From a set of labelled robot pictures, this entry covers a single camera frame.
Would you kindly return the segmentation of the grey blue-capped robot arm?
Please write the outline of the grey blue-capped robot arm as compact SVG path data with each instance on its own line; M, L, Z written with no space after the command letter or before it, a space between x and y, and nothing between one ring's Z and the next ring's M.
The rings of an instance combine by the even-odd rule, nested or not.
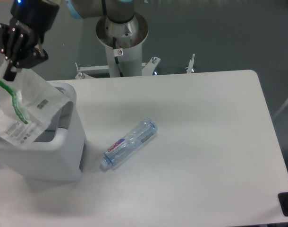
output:
M132 0L68 0L73 17L98 17L96 35L105 46L111 77L142 75L142 44L148 36L145 18ZM0 53L5 58L1 78L14 81L17 70L31 69L46 60L44 36L59 11L59 0L15 0L8 24L0 23Z

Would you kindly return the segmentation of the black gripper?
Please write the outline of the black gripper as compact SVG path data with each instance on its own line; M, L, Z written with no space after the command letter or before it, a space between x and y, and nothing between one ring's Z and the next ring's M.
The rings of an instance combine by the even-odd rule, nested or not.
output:
M9 25L0 23L0 53L8 62L3 79L14 81L17 69L31 69L46 60L49 56L38 43L30 48L33 29L44 41L44 35L52 27L59 11L59 4L49 0L15 0L10 13L20 22Z

